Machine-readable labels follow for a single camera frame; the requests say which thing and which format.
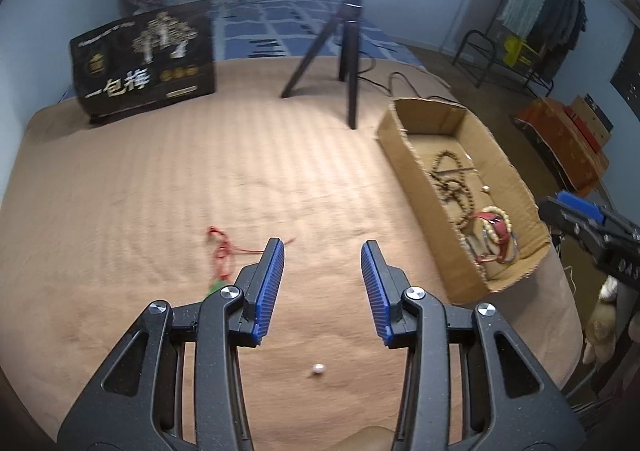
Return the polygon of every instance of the red box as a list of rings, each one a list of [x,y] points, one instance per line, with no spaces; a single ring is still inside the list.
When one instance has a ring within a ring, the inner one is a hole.
[[[578,127],[578,130],[580,130],[580,133],[584,136],[585,140],[589,143],[589,146],[591,146],[593,151],[599,154],[602,147],[600,146],[598,139],[596,139],[595,136],[591,133],[591,130],[587,127],[586,124],[584,124],[584,121],[580,117],[578,117],[572,107],[564,105],[562,108],[564,108],[564,113],[566,113],[569,118],[574,121],[574,124]]]

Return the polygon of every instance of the metal bangle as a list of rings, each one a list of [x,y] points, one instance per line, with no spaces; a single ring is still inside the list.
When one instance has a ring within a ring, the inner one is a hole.
[[[484,227],[482,228],[482,238],[484,238],[484,243],[491,254],[493,254],[494,256],[499,256],[499,254],[495,254],[494,251],[491,250],[491,245],[489,244],[489,236],[487,235],[486,229]],[[516,258],[516,254],[518,253],[518,237],[515,233],[512,232],[511,239],[513,240],[513,254],[511,254],[510,258],[500,261],[500,263],[511,263]]]

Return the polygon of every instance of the gold tree illustration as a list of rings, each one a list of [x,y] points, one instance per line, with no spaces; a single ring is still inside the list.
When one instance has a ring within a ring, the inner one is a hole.
[[[186,22],[180,22],[168,12],[158,12],[158,15],[146,24],[146,29],[133,40],[134,52],[144,54],[145,63],[152,63],[154,52],[175,45],[170,54],[173,58],[184,57],[187,44],[198,35],[194,28]]]

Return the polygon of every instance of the green tassel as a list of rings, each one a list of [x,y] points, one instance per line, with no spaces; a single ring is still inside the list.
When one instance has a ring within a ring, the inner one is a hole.
[[[207,292],[207,297],[209,297],[211,294],[213,294],[214,292],[219,291],[221,288],[226,287],[227,283],[226,281],[223,281],[221,279],[217,279],[215,280],[210,286],[209,286],[209,292]]]

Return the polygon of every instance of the yellow object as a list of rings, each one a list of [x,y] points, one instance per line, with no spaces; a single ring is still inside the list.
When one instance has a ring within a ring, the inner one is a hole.
[[[504,49],[507,51],[502,61],[505,65],[514,67],[517,62],[524,63],[527,66],[531,66],[533,64],[532,59],[527,58],[526,56],[521,56],[522,49],[526,49],[526,54],[533,53],[536,56],[536,51],[533,50],[527,42],[522,38],[518,38],[517,36],[508,36],[506,40],[504,40]]]

